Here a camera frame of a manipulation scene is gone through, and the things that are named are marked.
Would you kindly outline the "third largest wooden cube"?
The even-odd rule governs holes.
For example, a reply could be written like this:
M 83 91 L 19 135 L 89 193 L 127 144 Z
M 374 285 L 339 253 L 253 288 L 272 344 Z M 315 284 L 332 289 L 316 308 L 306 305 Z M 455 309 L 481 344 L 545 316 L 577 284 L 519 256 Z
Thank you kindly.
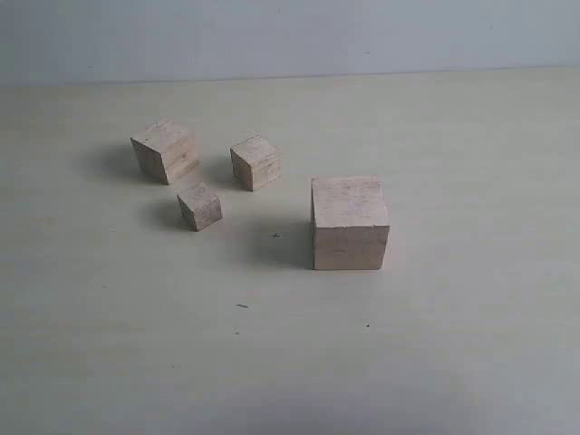
M 256 191 L 281 176 L 281 152 L 262 135 L 234 145 L 230 156 L 234 176 L 246 190 Z

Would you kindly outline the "smallest wooden cube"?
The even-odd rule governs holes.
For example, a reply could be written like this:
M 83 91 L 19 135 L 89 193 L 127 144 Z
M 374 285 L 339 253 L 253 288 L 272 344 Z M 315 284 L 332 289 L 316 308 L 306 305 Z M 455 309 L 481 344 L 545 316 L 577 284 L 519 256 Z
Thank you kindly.
M 182 217 L 191 230 L 199 232 L 223 218 L 218 195 L 199 182 L 177 195 Z

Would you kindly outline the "second largest wooden cube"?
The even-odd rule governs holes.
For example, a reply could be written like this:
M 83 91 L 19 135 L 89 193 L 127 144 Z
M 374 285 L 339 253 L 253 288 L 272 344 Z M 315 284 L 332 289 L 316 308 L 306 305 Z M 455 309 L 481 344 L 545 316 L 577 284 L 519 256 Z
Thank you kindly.
M 193 131 L 173 121 L 159 121 L 130 138 L 142 172 L 169 185 L 199 164 Z

